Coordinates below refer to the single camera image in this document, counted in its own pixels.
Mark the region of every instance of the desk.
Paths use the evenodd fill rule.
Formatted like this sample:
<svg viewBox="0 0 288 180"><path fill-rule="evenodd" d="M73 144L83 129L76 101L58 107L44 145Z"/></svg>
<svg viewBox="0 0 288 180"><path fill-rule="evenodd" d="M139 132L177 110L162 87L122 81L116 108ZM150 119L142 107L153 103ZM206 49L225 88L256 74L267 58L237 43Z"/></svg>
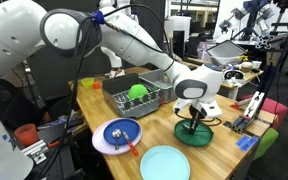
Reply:
<svg viewBox="0 0 288 180"><path fill-rule="evenodd" d="M199 59L194 59L194 58L188 58L191 62L193 61L196 61L196 63L201 63L203 62L202 60L199 60ZM263 74L263 71L261 70L260 72L258 73L243 73L244 74L244 79L246 81L245 84L249 83L250 81L252 81L253 79L255 79L256 77L260 76ZM225 88L225 89L228 89L229 90L229 93L228 93L228 98L230 99L233 99L233 100L236 100L236 97L237 97L237 94L238 94L238 90L239 90L239 87L237 86L234 86L234 85L230 85L230 84L226 84L226 83L223 83L221 85L222 88Z"/></svg>
<svg viewBox="0 0 288 180"><path fill-rule="evenodd" d="M133 71L137 70L141 71L141 68L133 68ZM216 96L216 100L223 111L223 115L219 117L223 121L233 122L242 114L241 111L230 107L235 101L219 95ZM79 83L77 102L92 132L104 122L118 117L116 111L105 102L101 89L83 87ZM248 152L242 152L235 145L242 135L232 132L223 125L211 127L214 138L208 146L191 147L181 143L173 132L175 124L181 120L172 111L174 103L173 101L165 104L156 112L138 119L143 130L142 139L136 146L139 156L135 157L131 152L118 156L104 155L114 179L141 179L141 158L150 148L158 145L177 148L187 157L191 167L191 179L227 179L235 170L239 170L238 167L242 166L242 162L245 162L248 156L255 152L255 147ZM189 116L188 108L181 114ZM259 115L259 118L268 121L273 121L273 117L274 115L263 111ZM268 128L268 124L254 121L248 131L262 137ZM250 162L247 162L245 167L248 169Z"/></svg>

